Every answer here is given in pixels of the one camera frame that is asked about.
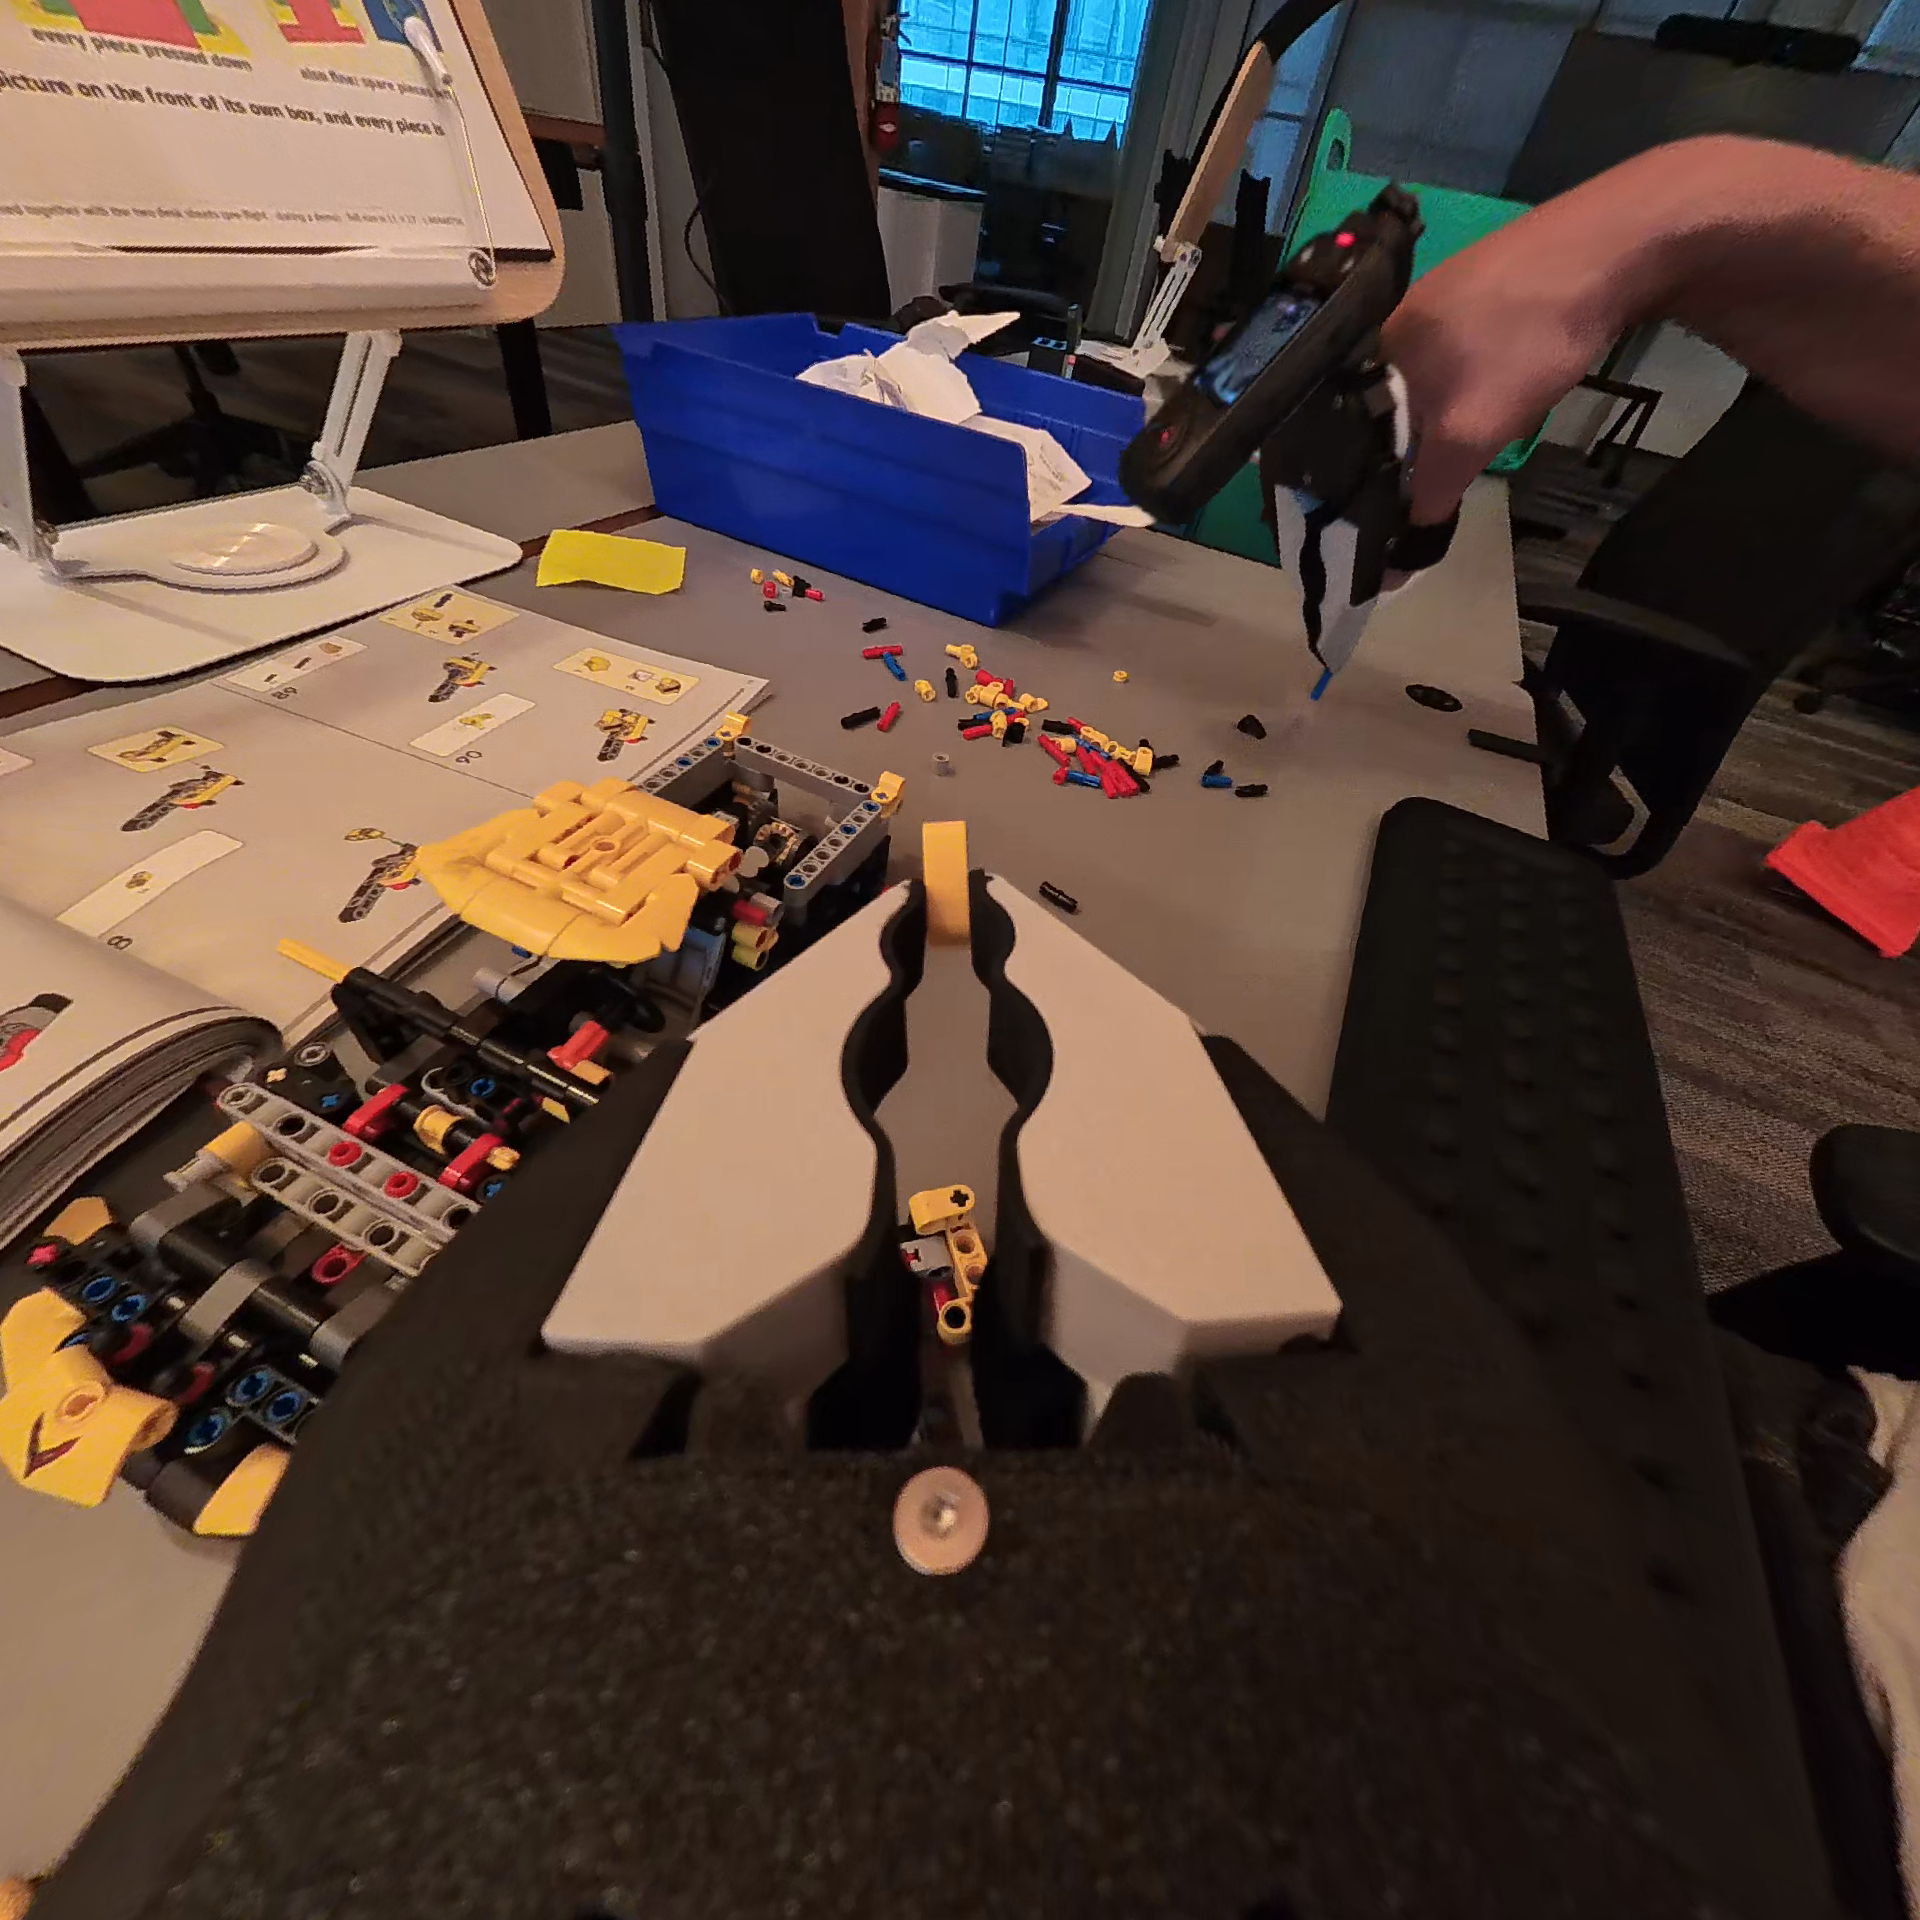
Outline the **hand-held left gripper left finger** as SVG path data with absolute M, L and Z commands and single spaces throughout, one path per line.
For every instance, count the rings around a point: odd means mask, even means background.
M 921 1295 L 895 1152 L 921 890 L 857 910 L 688 1043 L 550 1312 L 567 1355 L 736 1378 L 825 1450 L 897 1450 L 921 1414 Z

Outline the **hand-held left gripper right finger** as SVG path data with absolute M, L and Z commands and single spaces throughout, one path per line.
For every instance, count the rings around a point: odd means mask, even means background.
M 998 1136 L 974 1387 L 993 1450 L 1069 1450 L 1113 1390 L 1326 1344 L 1340 1298 L 1229 1067 L 1247 1058 L 998 876 L 970 876 Z

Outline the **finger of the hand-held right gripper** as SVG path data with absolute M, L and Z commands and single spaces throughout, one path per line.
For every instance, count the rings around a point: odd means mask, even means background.
M 1317 495 L 1282 484 L 1271 488 L 1271 500 L 1274 547 L 1284 573 L 1298 590 L 1308 652 L 1324 666 L 1321 637 L 1328 597 L 1324 538 L 1329 526 L 1329 508 Z
M 1391 602 L 1406 583 L 1401 568 L 1378 568 L 1364 549 L 1359 528 L 1329 522 L 1319 535 L 1324 590 L 1319 598 L 1319 666 L 1324 675 L 1340 675 L 1358 653 L 1381 604 Z

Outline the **small yellow black brick assembly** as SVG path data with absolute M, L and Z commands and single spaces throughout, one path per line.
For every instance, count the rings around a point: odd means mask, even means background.
M 976 1294 L 990 1268 L 974 1188 L 949 1184 L 911 1194 L 897 1255 L 921 1287 L 940 1341 L 950 1351 L 964 1349 L 974 1334 Z

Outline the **pile of small connector pins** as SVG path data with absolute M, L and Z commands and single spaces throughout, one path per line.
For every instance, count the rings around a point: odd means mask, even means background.
M 820 571 L 765 610 L 773 566 L 702 566 L 703 643 L 767 678 L 757 735 L 903 781 L 897 856 L 922 821 L 964 821 L 974 862 L 1100 925 L 1289 916 L 1282 576 L 1117 535 L 990 630 Z

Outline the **yellow black brick car model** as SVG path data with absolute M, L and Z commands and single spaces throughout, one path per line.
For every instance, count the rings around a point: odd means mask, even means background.
M 189 831 L 58 919 L 5 900 L 5 1478 L 248 1535 L 329 1390 L 600 1090 L 874 899 L 904 781 L 730 710 L 352 893 Z

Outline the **person's right forearm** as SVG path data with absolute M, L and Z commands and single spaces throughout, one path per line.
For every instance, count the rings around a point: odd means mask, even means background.
M 1706 135 L 1620 162 L 1541 215 L 1580 362 L 1670 323 L 1802 412 L 1914 455 L 1914 174 Z

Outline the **grey desk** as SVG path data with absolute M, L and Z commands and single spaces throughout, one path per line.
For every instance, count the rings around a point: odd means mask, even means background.
M 489 592 L 642 652 L 663 647 L 769 682 L 754 733 L 836 771 L 904 778 L 895 852 L 919 868 L 921 821 L 962 818 L 974 864 L 1031 896 L 1071 893 L 1092 944 L 1253 1051 L 1311 1112 L 1326 1108 L 1381 814 L 1436 797 L 1504 824 L 1545 827 L 1538 778 L 1466 746 L 1466 730 L 1532 732 L 1519 696 L 1519 622 L 1509 484 L 1474 483 L 1442 566 L 1369 622 L 1324 701 L 1289 583 L 1180 538 L 1117 532 L 1000 630 L 822 578 L 825 602 L 760 614 L 746 566 L 760 550 L 680 526 L 640 523 L 654 491 L 636 424 L 450 452 L 375 469 L 375 488 L 505 538 L 554 526 L 684 543 L 679 594 L 537 590 L 525 559 Z M 1036 685 L 1055 714 L 1145 733 L 1182 765 L 1150 797 L 1113 803 L 1047 781 L 1033 743 L 958 740 L 954 701 L 901 724 L 844 732 L 884 675 L 860 658 L 862 618 L 884 612 L 910 662 L 974 636 L 986 666 Z M 1226 760 L 1261 799 L 1202 788 Z M 932 956 L 906 1010 L 913 1062 L 880 1108 L 901 1172 L 974 1172 L 993 1188 L 990 1120 L 1008 1101 L 974 1044 L 984 998 L 954 956 Z M 220 1605 L 236 1548 L 186 1542 L 126 1491 L 94 1511 L 5 1491 L 5 1874 L 55 1866 L 133 1762 Z

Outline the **person's right hand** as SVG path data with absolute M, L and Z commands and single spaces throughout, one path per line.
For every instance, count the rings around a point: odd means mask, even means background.
M 1439 526 L 1509 444 L 1535 429 L 1615 333 L 1615 298 L 1584 261 L 1510 250 L 1501 231 L 1414 282 L 1382 325 L 1409 421 L 1408 516 Z

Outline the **wooden board on stand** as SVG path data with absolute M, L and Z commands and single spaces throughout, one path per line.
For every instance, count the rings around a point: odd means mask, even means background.
M 1134 352 L 1143 355 L 1146 371 L 1166 356 L 1167 325 L 1197 274 L 1212 210 L 1231 187 L 1247 136 L 1264 117 L 1278 62 L 1264 36 L 1255 36 L 1217 101 L 1217 111 L 1190 162 L 1185 190 L 1159 236 L 1160 276 L 1134 336 Z

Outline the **white paper scrap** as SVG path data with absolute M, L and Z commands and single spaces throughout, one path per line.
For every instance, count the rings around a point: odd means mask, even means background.
M 1063 518 L 1143 531 L 1154 514 L 1134 503 L 1102 503 L 1092 495 L 1089 476 L 1050 435 L 1036 432 L 1024 442 L 1024 476 L 1028 526 L 1041 528 Z

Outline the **white crumpled paper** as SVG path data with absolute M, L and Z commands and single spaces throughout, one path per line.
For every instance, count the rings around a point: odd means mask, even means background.
M 950 311 L 917 323 L 880 355 L 853 352 L 814 363 L 798 373 L 798 382 L 1016 442 L 1021 429 L 991 423 L 981 408 L 967 373 L 954 363 L 959 352 L 990 341 L 1018 318 L 1012 308 L 984 316 Z

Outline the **black flat screen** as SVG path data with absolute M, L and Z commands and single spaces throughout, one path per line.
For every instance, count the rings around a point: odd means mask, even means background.
M 679 122 L 695 255 L 727 318 L 880 323 L 874 3 L 644 6 Z

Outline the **open instruction booklet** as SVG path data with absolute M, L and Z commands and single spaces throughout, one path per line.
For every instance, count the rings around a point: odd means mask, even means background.
M 5 1239 L 196 1079 L 332 1022 L 282 939 L 406 968 L 450 923 L 420 847 L 557 779 L 640 781 L 769 687 L 453 602 L 5 738 Z

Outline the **instruction sign on white stand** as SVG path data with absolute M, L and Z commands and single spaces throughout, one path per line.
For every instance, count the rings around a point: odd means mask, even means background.
M 356 483 L 409 330 L 543 312 L 562 232 L 482 5 L 5 5 L 5 653 L 166 682 L 489 578 L 516 542 Z M 338 331 L 289 486 L 33 506 L 26 352 Z

